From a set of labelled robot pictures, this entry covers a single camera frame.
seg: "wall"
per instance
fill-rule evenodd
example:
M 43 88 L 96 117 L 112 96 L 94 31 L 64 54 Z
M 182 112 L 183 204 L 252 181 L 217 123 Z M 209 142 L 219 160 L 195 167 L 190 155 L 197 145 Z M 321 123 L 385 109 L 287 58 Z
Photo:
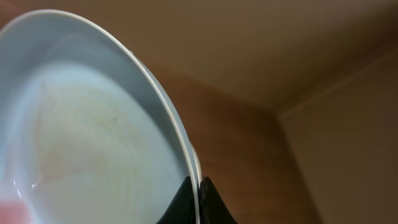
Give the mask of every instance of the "wall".
M 144 63 L 265 108 L 394 38 L 398 18 L 395 0 L 0 0 L 0 11 L 10 7 L 8 18 L 42 8 L 77 13 Z
M 173 101 L 210 177 L 238 223 L 321 224 L 272 114 L 162 67 Z
M 398 223 L 398 49 L 392 46 L 280 116 L 325 224 Z

